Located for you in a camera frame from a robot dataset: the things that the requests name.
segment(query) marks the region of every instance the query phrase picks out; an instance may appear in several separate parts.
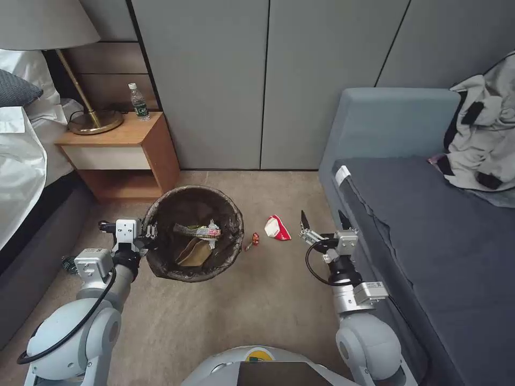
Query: clothing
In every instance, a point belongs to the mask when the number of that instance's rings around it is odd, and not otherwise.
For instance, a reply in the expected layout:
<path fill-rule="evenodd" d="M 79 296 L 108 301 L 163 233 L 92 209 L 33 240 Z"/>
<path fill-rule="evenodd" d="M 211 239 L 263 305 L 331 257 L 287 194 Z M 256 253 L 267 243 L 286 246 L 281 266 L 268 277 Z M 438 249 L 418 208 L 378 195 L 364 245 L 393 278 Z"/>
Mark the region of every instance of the clothing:
<path fill-rule="evenodd" d="M 514 54 L 451 88 L 462 104 L 446 134 L 448 170 L 444 162 L 439 166 L 457 187 L 486 192 L 515 187 Z"/>

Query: bed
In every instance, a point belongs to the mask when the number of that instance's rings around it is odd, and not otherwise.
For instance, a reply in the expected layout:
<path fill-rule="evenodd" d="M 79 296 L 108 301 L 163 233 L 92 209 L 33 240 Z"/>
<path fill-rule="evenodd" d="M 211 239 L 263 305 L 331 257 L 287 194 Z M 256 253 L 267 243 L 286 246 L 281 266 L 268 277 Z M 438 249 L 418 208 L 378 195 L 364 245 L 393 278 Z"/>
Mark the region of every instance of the bed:
<path fill-rule="evenodd" d="M 61 100 L 40 51 L 0 50 L 0 70 L 41 91 L 24 107 L 0 108 L 1 348 L 71 252 L 93 199 L 53 144 L 80 104 Z"/>
<path fill-rule="evenodd" d="M 345 90 L 319 176 L 335 223 L 342 210 L 359 229 L 357 269 L 385 283 L 429 351 L 429 384 L 511 384 L 515 210 L 451 186 L 427 162 L 459 101 L 447 90 Z M 388 302 L 377 313 L 420 379 L 421 346 Z"/>

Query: plastic bottle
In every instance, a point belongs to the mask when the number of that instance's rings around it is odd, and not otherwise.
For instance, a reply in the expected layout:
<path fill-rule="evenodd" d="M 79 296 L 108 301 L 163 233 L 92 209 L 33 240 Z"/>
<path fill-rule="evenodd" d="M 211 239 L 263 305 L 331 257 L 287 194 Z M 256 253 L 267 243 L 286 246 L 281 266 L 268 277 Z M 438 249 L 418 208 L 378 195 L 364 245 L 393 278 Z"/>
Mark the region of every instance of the plastic bottle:
<path fill-rule="evenodd" d="M 148 121 L 150 119 L 149 110 L 146 107 L 145 98 L 138 90 L 136 83 L 129 83 L 130 101 L 133 103 L 134 111 L 140 121 Z"/>

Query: wooden nightstand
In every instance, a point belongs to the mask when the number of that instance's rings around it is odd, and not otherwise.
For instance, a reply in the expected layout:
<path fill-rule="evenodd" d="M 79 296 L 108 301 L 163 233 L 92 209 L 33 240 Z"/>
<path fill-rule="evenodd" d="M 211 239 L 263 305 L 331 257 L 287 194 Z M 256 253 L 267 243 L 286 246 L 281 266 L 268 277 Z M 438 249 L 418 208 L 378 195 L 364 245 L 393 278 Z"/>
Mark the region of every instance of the wooden nightstand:
<path fill-rule="evenodd" d="M 179 163 L 163 113 L 140 121 L 124 116 L 114 130 L 81 136 L 66 132 L 55 144 L 101 201 L 153 201 L 173 189 Z"/>

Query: floor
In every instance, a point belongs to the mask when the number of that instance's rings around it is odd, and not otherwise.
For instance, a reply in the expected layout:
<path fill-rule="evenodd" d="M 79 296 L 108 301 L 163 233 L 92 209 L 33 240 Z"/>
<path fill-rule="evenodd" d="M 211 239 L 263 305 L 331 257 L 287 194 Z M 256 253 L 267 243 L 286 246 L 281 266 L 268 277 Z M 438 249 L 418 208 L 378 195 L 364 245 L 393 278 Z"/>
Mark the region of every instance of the floor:
<path fill-rule="evenodd" d="M 304 265 L 307 245 L 297 236 L 303 209 L 318 232 L 334 229 L 315 172 L 183 172 L 180 184 L 225 192 L 243 213 L 247 238 L 261 243 L 241 253 L 232 267 L 197 284 L 156 278 L 145 261 L 122 314 L 113 352 L 110 386 L 179 385 L 206 357 L 235 346 L 261 344 L 303 354 L 349 377 L 335 345 L 337 321 L 331 289 Z M 143 217 L 148 203 L 97 205 L 85 219 L 74 248 L 109 248 L 98 220 Z M 292 240 L 266 237 L 277 214 Z M 321 259 L 313 265 L 324 272 Z M 22 385 L 26 366 L 16 365 L 32 331 L 57 307 L 74 300 L 80 279 L 60 272 L 41 302 L 0 353 L 0 384 Z"/>

